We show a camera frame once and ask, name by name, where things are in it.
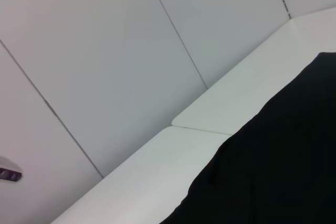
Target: white countertop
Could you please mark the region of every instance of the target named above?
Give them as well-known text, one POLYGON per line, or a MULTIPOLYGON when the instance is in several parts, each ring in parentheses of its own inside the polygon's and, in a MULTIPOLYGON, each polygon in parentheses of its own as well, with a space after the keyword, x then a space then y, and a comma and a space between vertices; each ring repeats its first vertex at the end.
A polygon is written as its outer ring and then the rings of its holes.
POLYGON ((322 51, 336 51, 335 8, 287 22, 172 124, 234 134, 322 51))
POLYGON ((158 224, 180 204, 228 135, 169 127, 53 224, 158 224))

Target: black fabric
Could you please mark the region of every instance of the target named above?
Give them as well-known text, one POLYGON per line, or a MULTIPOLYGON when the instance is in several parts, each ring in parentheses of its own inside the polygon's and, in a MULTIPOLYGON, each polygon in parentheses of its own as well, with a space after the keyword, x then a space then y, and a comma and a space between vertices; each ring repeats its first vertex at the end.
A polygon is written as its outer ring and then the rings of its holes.
POLYGON ((336 223, 336 54, 319 54, 218 149, 171 223, 336 223))

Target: dark garment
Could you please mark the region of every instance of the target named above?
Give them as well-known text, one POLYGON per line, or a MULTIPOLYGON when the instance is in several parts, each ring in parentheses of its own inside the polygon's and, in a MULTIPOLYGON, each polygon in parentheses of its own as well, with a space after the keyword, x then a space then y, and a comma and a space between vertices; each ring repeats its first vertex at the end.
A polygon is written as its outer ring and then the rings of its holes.
POLYGON ((336 223, 336 53, 227 140, 162 223, 336 223))

